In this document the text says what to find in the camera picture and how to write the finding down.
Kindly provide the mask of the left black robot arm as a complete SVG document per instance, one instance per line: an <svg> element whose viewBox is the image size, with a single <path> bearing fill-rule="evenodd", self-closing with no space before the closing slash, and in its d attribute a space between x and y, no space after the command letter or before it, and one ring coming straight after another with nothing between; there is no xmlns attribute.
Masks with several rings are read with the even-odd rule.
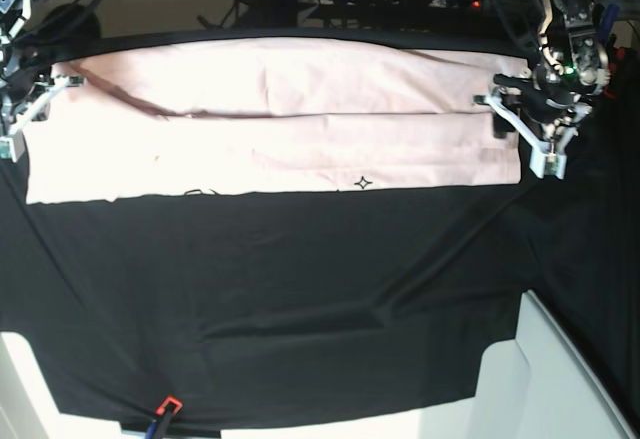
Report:
<svg viewBox="0 0 640 439"><path fill-rule="evenodd" d="M499 0L490 0L509 38L526 54L529 71L497 74L474 101L493 114L493 131L517 133L531 148L535 176L564 177L566 149L595 109L611 78L598 38L593 0L530 0L538 18L534 33L518 38Z"/></svg>

